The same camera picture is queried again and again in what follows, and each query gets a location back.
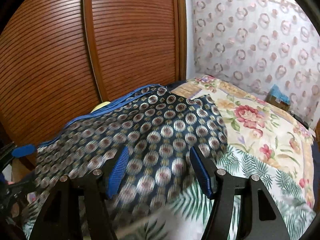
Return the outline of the palm leaf print sheet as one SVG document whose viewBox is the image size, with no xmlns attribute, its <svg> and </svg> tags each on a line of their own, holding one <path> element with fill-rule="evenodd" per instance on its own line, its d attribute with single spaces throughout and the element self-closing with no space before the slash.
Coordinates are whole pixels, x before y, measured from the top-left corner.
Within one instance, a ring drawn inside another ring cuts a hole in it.
<svg viewBox="0 0 320 240">
<path fill-rule="evenodd" d="M 219 159 L 217 192 L 208 199 L 194 180 L 155 212 L 113 220 L 104 165 L 82 177 L 61 175 L 28 221 L 30 239 L 319 239 L 319 215 L 282 170 L 232 146 Z"/>
</svg>

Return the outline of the cardboard box with blue cloth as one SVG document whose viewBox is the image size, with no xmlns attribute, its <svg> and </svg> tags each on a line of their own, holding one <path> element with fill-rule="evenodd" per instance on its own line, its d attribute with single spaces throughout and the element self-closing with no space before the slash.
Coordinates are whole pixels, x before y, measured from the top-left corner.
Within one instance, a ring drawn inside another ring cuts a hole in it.
<svg viewBox="0 0 320 240">
<path fill-rule="evenodd" d="M 266 102 L 286 112 L 290 109 L 289 97 L 283 94 L 277 85 L 273 85 L 270 89 L 266 97 Z"/>
</svg>

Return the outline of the pink circle sheer curtain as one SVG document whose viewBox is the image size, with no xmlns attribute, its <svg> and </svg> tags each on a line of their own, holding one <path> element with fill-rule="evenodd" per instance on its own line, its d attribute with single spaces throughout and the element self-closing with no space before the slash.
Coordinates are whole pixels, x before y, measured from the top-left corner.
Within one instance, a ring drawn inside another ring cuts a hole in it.
<svg viewBox="0 0 320 240">
<path fill-rule="evenodd" d="M 319 121 L 319 34 L 286 0 L 191 0 L 193 71 L 260 99 L 272 87 L 309 127 Z"/>
</svg>

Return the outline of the brown louvered wardrobe door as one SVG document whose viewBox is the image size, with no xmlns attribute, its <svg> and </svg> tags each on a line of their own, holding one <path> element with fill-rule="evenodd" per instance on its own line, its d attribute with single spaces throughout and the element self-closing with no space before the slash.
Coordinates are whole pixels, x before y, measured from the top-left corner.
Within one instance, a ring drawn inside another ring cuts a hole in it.
<svg viewBox="0 0 320 240">
<path fill-rule="evenodd" d="M 1 126 L 52 139 L 94 106 L 186 77 L 185 0 L 1 0 Z"/>
</svg>

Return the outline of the floral bed blanket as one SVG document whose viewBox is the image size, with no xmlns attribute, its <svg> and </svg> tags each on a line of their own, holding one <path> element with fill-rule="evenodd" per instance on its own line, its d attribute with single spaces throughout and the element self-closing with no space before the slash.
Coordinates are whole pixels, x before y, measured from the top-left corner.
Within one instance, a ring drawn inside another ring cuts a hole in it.
<svg viewBox="0 0 320 240">
<path fill-rule="evenodd" d="M 286 172 L 314 207 L 313 137 L 289 113 L 208 75 L 188 80 L 173 92 L 188 99 L 210 95 L 226 124 L 229 144 Z"/>
</svg>

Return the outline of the navy patterned satin garment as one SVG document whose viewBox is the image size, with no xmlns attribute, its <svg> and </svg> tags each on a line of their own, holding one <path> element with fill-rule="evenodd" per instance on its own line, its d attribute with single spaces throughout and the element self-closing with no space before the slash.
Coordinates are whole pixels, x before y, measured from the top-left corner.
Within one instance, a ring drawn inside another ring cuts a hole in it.
<svg viewBox="0 0 320 240">
<path fill-rule="evenodd" d="M 210 96 L 187 99 L 150 85 L 69 122 L 37 149 L 36 202 L 40 207 L 61 175 L 82 177 L 126 146 L 129 163 L 118 193 L 107 202 L 113 220 L 130 222 L 174 200 L 194 180 L 189 151 L 224 154 L 227 128 Z"/>
</svg>

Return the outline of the pale yellow pillow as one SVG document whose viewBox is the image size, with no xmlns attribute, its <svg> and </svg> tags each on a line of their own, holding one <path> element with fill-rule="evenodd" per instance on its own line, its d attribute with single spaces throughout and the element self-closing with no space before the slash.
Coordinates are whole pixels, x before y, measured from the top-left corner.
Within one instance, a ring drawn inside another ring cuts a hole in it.
<svg viewBox="0 0 320 240">
<path fill-rule="evenodd" d="M 102 103 L 98 104 L 97 106 L 95 106 L 95 107 L 92 109 L 91 113 L 93 113 L 93 112 L 95 112 L 95 111 L 97 111 L 97 110 L 99 110 L 99 109 L 101 109 L 101 108 L 103 108 L 103 107 L 105 107 L 105 106 L 107 106 L 107 105 L 109 105 L 109 104 L 110 104 L 109 101 L 102 102 Z"/>
</svg>

